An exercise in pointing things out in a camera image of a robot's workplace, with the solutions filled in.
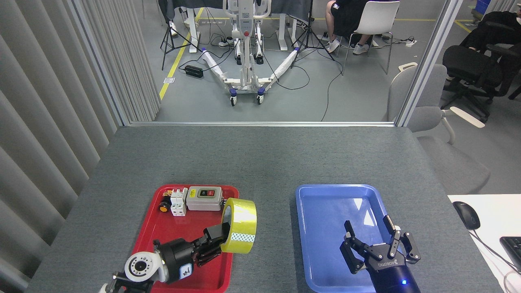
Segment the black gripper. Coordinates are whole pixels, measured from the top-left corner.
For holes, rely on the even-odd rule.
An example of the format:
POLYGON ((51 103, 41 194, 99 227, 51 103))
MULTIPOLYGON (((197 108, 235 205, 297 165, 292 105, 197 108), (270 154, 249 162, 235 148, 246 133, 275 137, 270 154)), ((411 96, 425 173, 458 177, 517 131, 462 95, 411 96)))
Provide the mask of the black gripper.
POLYGON ((194 264, 198 267, 218 257, 222 251, 220 244, 225 243, 230 233, 230 224, 221 223, 203 230, 203 236, 195 240, 199 245, 194 249, 194 242, 178 238, 162 244, 162 257, 168 271, 166 282, 176 282, 190 277, 194 264))
POLYGON ((411 232, 403 232, 396 228, 389 215, 384 216, 383 222, 391 235, 390 247, 368 246, 355 237, 350 221, 344 222, 346 234, 340 251, 348 269, 352 274, 367 269, 376 293, 418 293, 417 282, 406 265, 414 265, 421 259, 416 242, 411 232), (405 256, 398 252, 400 243, 405 249, 405 256), (382 256, 382 260, 377 259, 379 255, 382 256))

